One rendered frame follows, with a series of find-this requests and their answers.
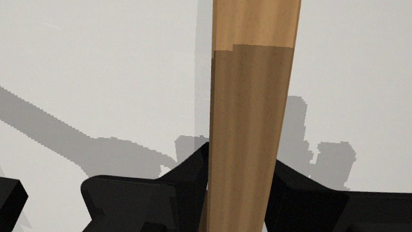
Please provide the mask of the brown wooden post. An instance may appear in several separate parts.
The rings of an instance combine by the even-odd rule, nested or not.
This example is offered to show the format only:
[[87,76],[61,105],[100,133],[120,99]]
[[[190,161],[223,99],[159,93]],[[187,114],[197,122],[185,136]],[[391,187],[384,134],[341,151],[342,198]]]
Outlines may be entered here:
[[207,232],[207,196],[208,196],[208,190],[206,190],[205,192],[205,199],[204,199],[203,208],[201,212],[198,232]]

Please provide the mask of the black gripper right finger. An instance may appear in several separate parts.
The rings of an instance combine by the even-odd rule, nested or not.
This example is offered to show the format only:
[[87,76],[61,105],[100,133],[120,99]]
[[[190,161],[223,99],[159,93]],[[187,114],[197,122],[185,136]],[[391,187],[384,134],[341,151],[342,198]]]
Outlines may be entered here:
[[412,224],[412,193],[337,191],[276,159],[267,232],[346,232],[358,222]]

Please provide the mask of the light brown wooden board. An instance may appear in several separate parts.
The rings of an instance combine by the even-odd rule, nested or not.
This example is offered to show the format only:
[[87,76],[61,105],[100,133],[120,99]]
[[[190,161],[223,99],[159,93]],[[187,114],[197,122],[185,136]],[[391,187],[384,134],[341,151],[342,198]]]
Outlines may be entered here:
[[301,0],[213,0],[207,232],[262,232]]

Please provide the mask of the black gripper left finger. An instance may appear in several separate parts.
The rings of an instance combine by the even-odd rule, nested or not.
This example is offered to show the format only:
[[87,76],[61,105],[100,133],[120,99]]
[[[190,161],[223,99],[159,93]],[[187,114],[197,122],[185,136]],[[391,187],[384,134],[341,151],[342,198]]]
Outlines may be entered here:
[[155,222],[167,232],[198,232],[209,173],[209,142],[158,179],[97,175],[80,191],[95,216]]

